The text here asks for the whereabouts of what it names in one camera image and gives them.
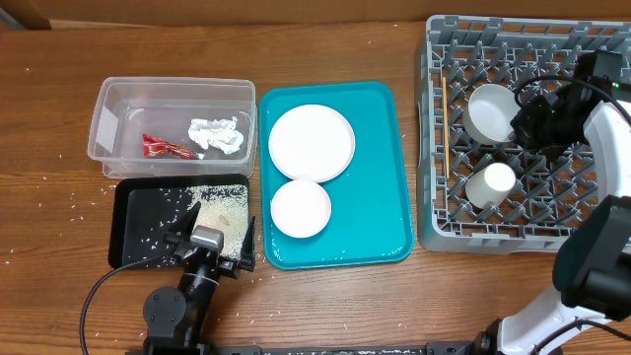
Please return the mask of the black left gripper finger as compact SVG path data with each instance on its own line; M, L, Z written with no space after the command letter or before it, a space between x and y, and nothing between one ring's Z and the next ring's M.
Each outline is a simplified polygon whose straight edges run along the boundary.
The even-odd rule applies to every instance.
M166 231L165 242L177 245L190 240L201 203L196 202L181 218L177 219Z
M247 272L253 272L255 268L255 252L254 252L254 234L255 234L255 218L252 217L243 240L241 248L241 260L239 268Z

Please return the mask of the pile of rice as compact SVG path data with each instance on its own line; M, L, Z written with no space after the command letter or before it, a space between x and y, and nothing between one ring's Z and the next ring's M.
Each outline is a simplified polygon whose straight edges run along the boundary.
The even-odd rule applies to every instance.
M149 212L149 230L165 229L197 202L200 210L194 227L224 233L222 256L237 259L249 224L247 189L242 184L161 187L137 190L140 209Z

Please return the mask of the grey bowl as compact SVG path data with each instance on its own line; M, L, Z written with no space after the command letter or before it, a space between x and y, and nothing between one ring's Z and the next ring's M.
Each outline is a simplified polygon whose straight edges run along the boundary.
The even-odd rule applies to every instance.
M511 142L514 135L511 121L519 110L511 90L497 84L485 84L469 97L462 124L469 137L480 144Z

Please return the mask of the red snack wrapper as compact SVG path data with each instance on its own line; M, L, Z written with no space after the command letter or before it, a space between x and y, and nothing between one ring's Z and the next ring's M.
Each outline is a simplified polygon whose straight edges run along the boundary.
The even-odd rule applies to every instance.
M145 158L156 158L172 155L184 160L203 160L203 153L196 153L188 148L167 142L149 134L143 135L143 153Z

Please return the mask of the white tissue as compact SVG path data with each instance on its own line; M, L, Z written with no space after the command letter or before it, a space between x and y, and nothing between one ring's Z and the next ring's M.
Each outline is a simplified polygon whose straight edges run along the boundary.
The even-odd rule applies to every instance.
M188 128L188 137L203 150L216 148L226 155L237 153L244 143L244 136L237 130L238 119L208 120L193 118Z

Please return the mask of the wooden chopstick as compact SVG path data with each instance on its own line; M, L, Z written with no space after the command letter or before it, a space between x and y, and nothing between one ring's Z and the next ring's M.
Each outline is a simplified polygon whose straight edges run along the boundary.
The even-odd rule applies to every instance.
M444 143L444 164L445 164L445 179L446 183L450 178L450 125L449 125L449 105L448 105L448 90L447 90L447 77L442 76L442 110L443 110L443 143Z

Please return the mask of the large white plate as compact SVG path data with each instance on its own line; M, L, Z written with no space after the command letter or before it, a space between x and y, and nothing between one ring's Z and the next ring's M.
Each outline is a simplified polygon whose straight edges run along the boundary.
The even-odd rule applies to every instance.
M351 163L356 139L349 121L323 105L296 106L283 113L268 138L270 158L284 176L326 182Z

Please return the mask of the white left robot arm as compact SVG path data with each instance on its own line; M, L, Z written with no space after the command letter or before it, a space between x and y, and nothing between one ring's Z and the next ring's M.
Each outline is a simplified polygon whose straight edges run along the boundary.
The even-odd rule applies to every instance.
M244 236L237 239L238 254L224 256L224 233L196 223L200 208L195 203L165 233L165 241L175 246L175 259L183 272L177 286L159 288L145 301L144 355L213 354L213 346L201 339L201 333L219 281L254 271L255 221L250 220Z

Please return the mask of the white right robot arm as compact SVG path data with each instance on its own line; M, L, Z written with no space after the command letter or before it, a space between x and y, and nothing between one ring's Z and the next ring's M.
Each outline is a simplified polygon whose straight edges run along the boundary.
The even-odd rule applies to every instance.
M557 252L552 284L520 312L496 319L470 354L559 354L565 342L630 316L630 87L620 79L621 54L582 54L557 99L520 105L513 140L525 149L583 143L595 157L598 205Z

